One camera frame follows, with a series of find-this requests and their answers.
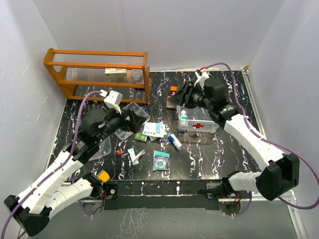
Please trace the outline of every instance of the red cross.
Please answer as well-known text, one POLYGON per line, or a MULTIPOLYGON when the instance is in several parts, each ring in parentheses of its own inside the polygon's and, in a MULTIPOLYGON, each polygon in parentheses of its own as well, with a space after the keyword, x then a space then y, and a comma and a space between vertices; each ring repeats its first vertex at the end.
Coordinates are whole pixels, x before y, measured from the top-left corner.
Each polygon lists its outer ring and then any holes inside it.
POLYGON ((204 127, 204 126, 201 125, 200 123, 197 123, 197 124, 193 124, 193 127, 194 128, 201 128, 201 127, 204 127))

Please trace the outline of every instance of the wooden shelf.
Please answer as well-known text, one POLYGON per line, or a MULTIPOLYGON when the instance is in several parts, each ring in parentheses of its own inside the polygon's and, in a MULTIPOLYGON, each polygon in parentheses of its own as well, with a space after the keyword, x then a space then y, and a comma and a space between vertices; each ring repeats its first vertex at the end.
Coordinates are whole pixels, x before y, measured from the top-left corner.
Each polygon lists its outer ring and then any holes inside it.
MULTIPOLYGON (((110 51, 77 51, 48 49, 43 64, 59 85, 68 99, 81 100, 84 96, 74 96, 78 85, 131 87, 145 90, 145 100, 122 99, 122 102, 148 104, 152 80, 147 64, 147 52, 110 52, 110 51), (106 78, 105 68, 123 68, 127 76, 122 78, 106 78), (132 80, 131 70, 140 69, 143 77, 140 82, 132 80)), ((103 98, 89 97, 88 100, 103 101, 103 98)))

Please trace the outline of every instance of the bottle with red label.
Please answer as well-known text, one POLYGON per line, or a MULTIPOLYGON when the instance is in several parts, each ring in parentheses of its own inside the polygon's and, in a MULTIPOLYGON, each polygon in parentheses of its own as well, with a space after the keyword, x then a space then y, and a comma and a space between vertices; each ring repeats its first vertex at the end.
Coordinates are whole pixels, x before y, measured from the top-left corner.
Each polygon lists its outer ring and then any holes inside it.
POLYGON ((171 102, 169 102, 168 99, 169 99, 171 96, 175 95, 177 91, 178 91, 178 87, 177 87, 177 86, 171 86, 171 87, 170 87, 170 93, 169 93, 168 96, 167 96, 166 108, 172 109, 172 110, 176 109, 176 105, 173 104, 173 103, 171 103, 171 102))

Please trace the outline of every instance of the clear plastic bin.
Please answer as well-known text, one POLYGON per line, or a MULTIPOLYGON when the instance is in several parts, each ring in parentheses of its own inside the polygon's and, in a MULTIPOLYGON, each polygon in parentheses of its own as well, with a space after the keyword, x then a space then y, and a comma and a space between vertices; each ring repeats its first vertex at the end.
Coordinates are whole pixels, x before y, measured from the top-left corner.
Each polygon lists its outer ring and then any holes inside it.
POLYGON ((99 144, 99 151, 97 151, 90 159, 89 161, 92 160, 97 160, 100 159, 106 155, 109 155, 111 153, 111 142, 110 142, 110 138, 107 137, 106 140, 104 140, 103 142, 101 142, 99 144))
POLYGON ((211 120, 208 110, 200 107, 187 109, 181 106, 176 107, 178 113, 178 130, 215 133, 219 125, 211 120), (180 112, 186 111, 188 119, 181 119, 180 112))
MULTIPOLYGON (((127 106, 125 106, 123 108, 124 110, 129 109, 129 110, 133 110, 137 116, 143 116, 146 117, 146 121, 148 122, 150 120, 150 115, 148 113, 146 113, 141 107, 139 107, 138 104, 136 104, 135 102, 129 103, 127 106)), ((115 135, 120 139, 120 140, 125 140, 127 139, 129 136, 131 136, 133 133, 132 132, 126 132, 123 131, 121 129, 118 129, 115 131, 115 135)))

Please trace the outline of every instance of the black marble table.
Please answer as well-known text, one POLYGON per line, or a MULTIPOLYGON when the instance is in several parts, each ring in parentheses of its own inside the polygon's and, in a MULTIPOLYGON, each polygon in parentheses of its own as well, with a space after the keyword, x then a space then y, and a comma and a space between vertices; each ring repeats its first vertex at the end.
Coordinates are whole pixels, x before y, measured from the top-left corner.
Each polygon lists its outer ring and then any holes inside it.
MULTIPOLYGON (((232 79, 227 71, 211 71, 211 77, 224 79, 228 87, 230 100, 234 99, 232 79)), ((178 152, 167 139, 157 139, 151 142, 134 140, 134 134, 121 141, 116 135, 110 136, 111 153, 98 160, 89 161, 79 169, 73 178, 77 179, 88 172, 107 171, 113 180, 203 180, 220 179, 223 176, 238 170, 243 172, 256 172, 258 166, 247 151, 228 133, 218 129, 215 134, 209 133, 179 133, 177 121, 173 119, 172 110, 166 109, 166 98, 171 86, 181 87, 186 80, 193 79, 194 72, 153 72, 151 73, 151 103, 141 107, 151 116, 150 122, 163 122, 167 131, 174 133, 183 145, 182 152, 178 152), (129 160, 127 150, 134 148, 137 154, 145 149, 146 153, 140 158, 140 163, 133 166, 129 160), (117 150, 122 150, 122 155, 117 155, 117 150), (153 172, 153 152, 163 151, 170 154, 168 171, 153 172)), ((257 127, 251 102, 244 83, 241 71, 235 71, 238 83, 239 101, 245 107, 251 123, 257 127)), ((89 92, 93 89, 82 87, 77 93, 89 92)), ((122 93, 129 94, 133 99, 140 99, 143 94, 136 89, 125 89, 122 93)), ((67 100, 58 129, 54 149, 49 164, 58 155, 62 146, 73 136, 76 115, 80 101, 67 100)), ((107 110, 103 102, 87 102, 84 114, 94 108, 107 110)))

